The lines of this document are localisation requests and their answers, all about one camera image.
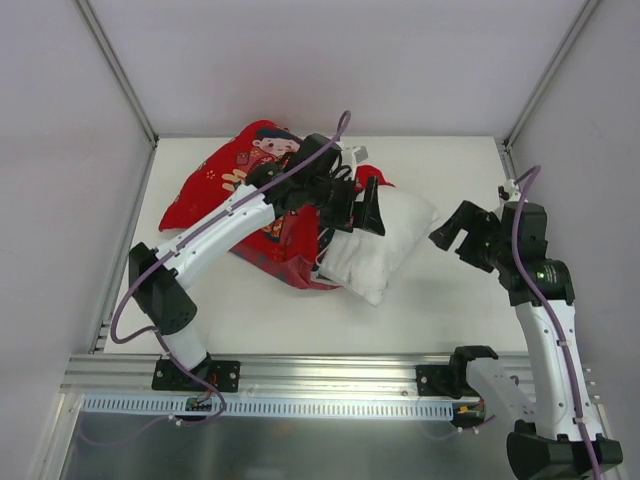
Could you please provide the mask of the white pillow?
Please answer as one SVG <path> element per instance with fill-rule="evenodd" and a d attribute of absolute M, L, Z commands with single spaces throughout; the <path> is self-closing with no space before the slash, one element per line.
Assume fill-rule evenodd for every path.
<path fill-rule="evenodd" d="M 380 186 L 378 202 L 385 234 L 338 231 L 319 264 L 320 275 L 372 306 L 382 303 L 390 277 L 438 219 L 430 201 L 397 187 Z"/>

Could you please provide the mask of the red printed pillowcase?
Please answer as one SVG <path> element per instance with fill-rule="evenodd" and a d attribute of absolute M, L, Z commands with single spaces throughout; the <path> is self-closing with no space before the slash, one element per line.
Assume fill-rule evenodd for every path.
<path fill-rule="evenodd" d="M 314 272 L 339 233 L 385 234 L 374 167 L 345 158 L 337 139 L 299 138 L 270 121 L 246 127 L 184 183 L 160 221 L 178 236 L 160 249 L 164 267 L 188 289 L 231 252 L 300 289 L 319 289 Z"/>

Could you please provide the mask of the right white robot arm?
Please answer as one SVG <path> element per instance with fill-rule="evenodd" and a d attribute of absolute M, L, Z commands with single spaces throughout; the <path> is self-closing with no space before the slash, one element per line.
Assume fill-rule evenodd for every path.
<path fill-rule="evenodd" d="M 445 369 L 419 375 L 454 399 L 476 393 L 513 429 L 507 458 L 518 479 L 598 479 L 620 465 L 619 442 L 607 438 L 589 398 L 575 336 L 575 293 L 565 263 L 547 256 L 547 214 L 535 203 L 508 201 L 500 213 L 470 201 L 429 236 L 464 263 L 497 272 L 525 336 L 533 400 L 504 372 L 488 346 L 461 346 Z"/>

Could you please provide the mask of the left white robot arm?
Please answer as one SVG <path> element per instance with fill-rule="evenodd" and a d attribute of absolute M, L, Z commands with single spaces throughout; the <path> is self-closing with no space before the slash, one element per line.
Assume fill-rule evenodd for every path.
<path fill-rule="evenodd" d="M 183 233 L 154 248 L 139 243 L 130 250 L 127 293 L 151 321 L 185 389 L 213 384 L 215 368 L 192 324 L 197 306 L 188 290 L 219 256 L 303 207 L 314 209 L 330 230 L 384 235 L 379 180 L 370 177 L 359 187 L 356 171 L 335 138 L 311 134 L 283 159 L 252 167 L 227 200 Z"/>

